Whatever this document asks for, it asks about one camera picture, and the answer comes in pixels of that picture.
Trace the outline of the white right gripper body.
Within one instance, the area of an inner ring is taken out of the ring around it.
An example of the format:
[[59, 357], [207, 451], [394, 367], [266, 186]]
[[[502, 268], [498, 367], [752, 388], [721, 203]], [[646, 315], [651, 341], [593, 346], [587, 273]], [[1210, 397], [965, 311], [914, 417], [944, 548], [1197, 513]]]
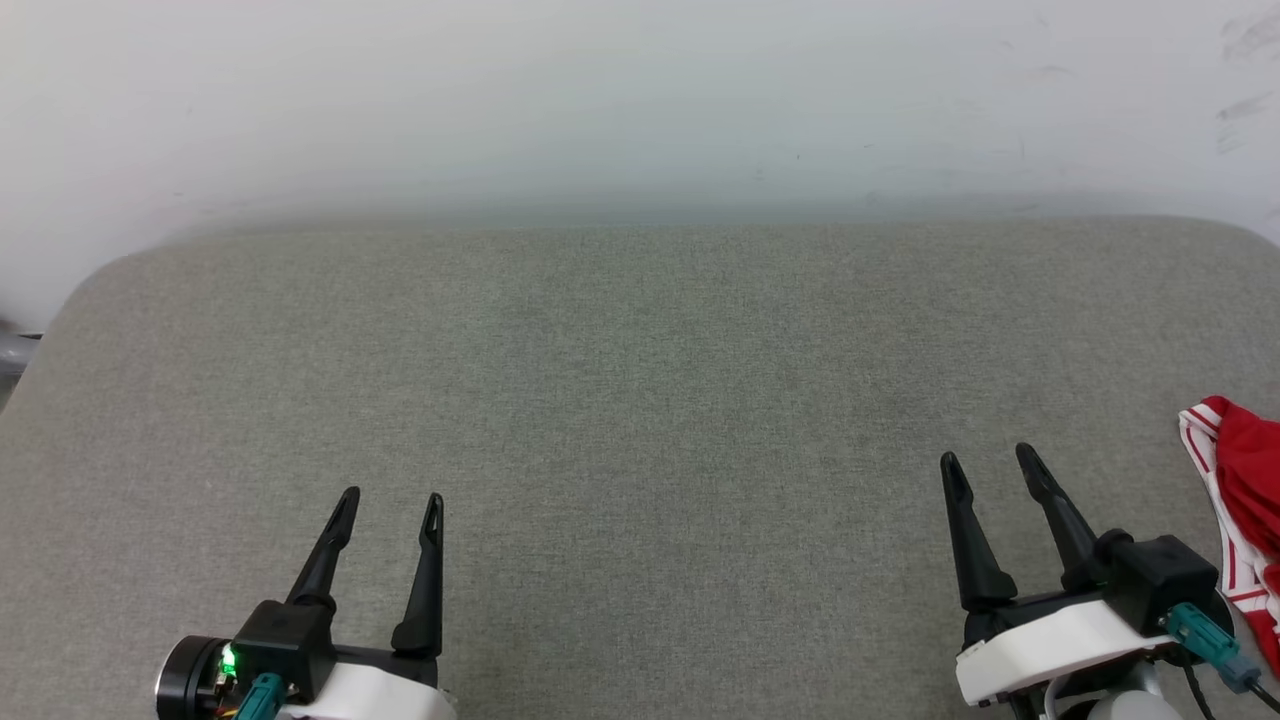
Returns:
[[1166, 706], [1156, 662], [1167, 603], [1110, 589], [1015, 598], [966, 612], [956, 680], [969, 706]]

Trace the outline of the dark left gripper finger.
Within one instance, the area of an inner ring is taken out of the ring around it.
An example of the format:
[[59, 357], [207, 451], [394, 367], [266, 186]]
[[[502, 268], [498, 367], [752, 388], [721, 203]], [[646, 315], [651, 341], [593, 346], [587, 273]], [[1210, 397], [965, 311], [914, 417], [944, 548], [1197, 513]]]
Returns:
[[420, 555], [402, 621], [392, 635], [397, 655], [438, 659], [443, 637], [444, 500], [431, 493], [417, 534]]
[[340, 552], [349, 543], [360, 503], [360, 488], [348, 487], [339, 497], [288, 594], [294, 606], [337, 610], [332, 583]]

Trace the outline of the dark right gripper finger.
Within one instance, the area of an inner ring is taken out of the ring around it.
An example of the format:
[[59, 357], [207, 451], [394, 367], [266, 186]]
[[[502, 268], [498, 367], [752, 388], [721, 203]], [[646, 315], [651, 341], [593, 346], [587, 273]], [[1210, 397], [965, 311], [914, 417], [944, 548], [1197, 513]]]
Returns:
[[1119, 528], [1102, 536], [1094, 533], [1032, 445], [1016, 445], [1016, 460], [1053, 537], [1062, 564], [1062, 588], [1097, 591], [1107, 585], [1114, 575], [1114, 551], [1132, 536]]
[[1015, 580], [1000, 568], [982, 530], [956, 454], [941, 456], [941, 477], [961, 607], [983, 612], [1010, 605], [1018, 597]]

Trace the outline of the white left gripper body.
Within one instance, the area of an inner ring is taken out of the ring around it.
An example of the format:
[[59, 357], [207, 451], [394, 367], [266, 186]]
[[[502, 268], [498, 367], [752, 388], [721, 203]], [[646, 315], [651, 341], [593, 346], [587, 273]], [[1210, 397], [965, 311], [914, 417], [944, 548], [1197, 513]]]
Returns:
[[369, 648], [339, 648], [337, 659], [317, 698], [289, 702], [282, 719], [458, 717], [451, 697], [438, 688], [434, 659]]

